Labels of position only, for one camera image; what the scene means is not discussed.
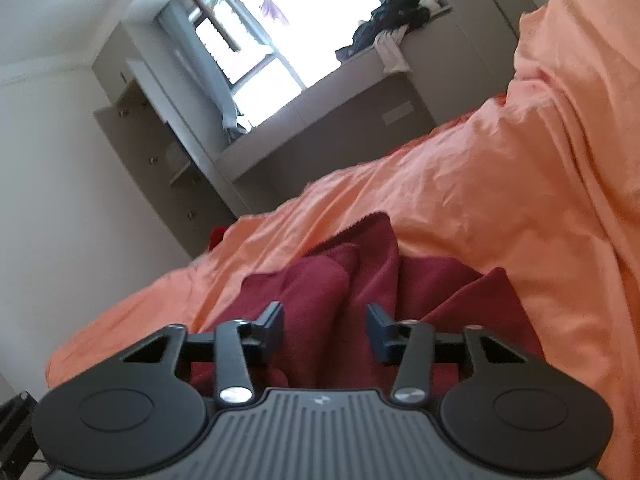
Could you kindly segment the dark red long-sleeve shirt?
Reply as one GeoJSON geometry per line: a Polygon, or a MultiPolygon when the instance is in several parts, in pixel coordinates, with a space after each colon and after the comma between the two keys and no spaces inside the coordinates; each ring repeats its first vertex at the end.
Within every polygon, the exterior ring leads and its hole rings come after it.
{"type": "Polygon", "coordinates": [[[366,334],[368,304],[441,333],[484,326],[535,356],[544,354],[505,270],[481,274],[454,258],[401,255],[390,217],[382,212],[281,270],[250,274],[203,330],[237,318],[254,320],[271,301],[283,306],[284,334],[268,367],[252,375],[260,388],[390,391],[395,371],[375,361],[366,334]]]}

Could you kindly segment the dark clothes pile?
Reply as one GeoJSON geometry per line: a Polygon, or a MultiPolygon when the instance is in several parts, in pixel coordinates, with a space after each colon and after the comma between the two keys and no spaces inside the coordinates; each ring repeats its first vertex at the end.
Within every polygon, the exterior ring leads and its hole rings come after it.
{"type": "Polygon", "coordinates": [[[352,43],[335,51],[338,62],[345,62],[355,54],[371,47],[380,32],[406,26],[412,32],[424,26],[431,11],[420,0],[385,0],[371,12],[371,17],[360,24],[352,35],[352,43]]]}

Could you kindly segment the red object beside bed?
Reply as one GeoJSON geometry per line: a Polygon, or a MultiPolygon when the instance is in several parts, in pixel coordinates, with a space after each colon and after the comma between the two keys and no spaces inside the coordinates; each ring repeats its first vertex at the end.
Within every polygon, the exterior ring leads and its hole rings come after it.
{"type": "Polygon", "coordinates": [[[226,234],[227,227],[226,226],[215,226],[209,234],[207,250],[211,252],[214,250],[224,239],[224,234],[226,234]]]}

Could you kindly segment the open beige wardrobe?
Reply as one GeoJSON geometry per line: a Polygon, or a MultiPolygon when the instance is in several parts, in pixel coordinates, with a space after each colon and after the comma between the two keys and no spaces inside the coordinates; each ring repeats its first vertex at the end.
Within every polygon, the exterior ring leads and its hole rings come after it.
{"type": "Polygon", "coordinates": [[[118,24],[92,66],[111,104],[94,117],[171,234],[191,256],[248,208],[215,160],[217,107],[155,23],[118,24]]]}

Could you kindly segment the orange duvet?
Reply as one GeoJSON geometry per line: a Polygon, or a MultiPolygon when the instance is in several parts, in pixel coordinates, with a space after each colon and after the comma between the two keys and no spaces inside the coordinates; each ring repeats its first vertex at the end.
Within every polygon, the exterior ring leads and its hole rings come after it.
{"type": "Polygon", "coordinates": [[[232,224],[211,252],[58,348],[57,387],[170,323],[203,333],[244,278],[281,270],[369,214],[401,255],[506,271],[551,365],[614,417],[600,463],[639,474],[639,0],[524,15],[508,91],[374,162],[232,224]]]}

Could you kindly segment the grey window bench cabinet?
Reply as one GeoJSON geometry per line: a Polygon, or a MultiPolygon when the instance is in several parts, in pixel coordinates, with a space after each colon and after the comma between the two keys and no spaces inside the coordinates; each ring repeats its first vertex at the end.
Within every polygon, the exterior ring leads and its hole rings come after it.
{"type": "Polygon", "coordinates": [[[448,23],[440,14],[401,40],[405,72],[386,70],[376,47],[368,47],[226,148],[215,167],[238,196],[233,212],[276,208],[307,182],[378,158],[438,125],[439,113],[418,89],[419,65],[436,62],[448,23]]]}

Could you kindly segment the tall beige closet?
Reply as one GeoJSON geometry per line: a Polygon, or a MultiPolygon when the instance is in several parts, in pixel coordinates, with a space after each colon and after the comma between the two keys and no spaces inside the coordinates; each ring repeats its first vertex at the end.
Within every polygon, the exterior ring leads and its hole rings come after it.
{"type": "Polygon", "coordinates": [[[518,21],[536,0],[444,0],[449,9],[402,43],[423,101],[465,110],[506,90],[518,21]]]}

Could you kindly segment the white hanging garment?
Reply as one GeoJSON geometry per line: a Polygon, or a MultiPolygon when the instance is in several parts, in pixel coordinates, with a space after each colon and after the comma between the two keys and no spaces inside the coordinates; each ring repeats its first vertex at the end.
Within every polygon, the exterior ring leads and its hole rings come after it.
{"type": "Polygon", "coordinates": [[[393,30],[383,30],[375,37],[373,47],[383,65],[383,73],[386,75],[410,72],[410,66],[400,48],[407,29],[408,26],[404,25],[393,30]]]}

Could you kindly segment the window with open sash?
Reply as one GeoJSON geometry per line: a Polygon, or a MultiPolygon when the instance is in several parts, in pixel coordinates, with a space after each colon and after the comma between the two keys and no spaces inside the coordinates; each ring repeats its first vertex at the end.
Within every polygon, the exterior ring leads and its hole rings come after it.
{"type": "Polygon", "coordinates": [[[203,0],[196,34],[226,76],[242,127],[253,129],[340,66],[335,51],[381,0],[273,0],[288,24],[265,18],[262,0],[203,0]]]}

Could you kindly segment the left grey curtain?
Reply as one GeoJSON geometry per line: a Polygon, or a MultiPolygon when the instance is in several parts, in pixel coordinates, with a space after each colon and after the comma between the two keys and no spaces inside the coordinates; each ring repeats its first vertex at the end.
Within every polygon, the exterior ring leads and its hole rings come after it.
{"type": "Polygon", "coordinates": [[[218,108],[221,114],[221,128],[227,136],[227,143],[231,144],[244,136],[246,129],[238,122],[238,109],[226,76],[198,38],[184,6],[178,0],[170,0],[156,18],[191,66],[195,79],[206,96],[218,108]]]}

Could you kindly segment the pink hanging garment outside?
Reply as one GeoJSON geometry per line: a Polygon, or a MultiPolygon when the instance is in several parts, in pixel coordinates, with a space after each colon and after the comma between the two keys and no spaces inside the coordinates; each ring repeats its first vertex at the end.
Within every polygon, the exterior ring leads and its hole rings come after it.
{"type": "Polygon", "coordinates": [[[269,18],[275,23],[288,24],[285,14],[273,0],[262,0],[259,10],[265,18],[269,18]]]}

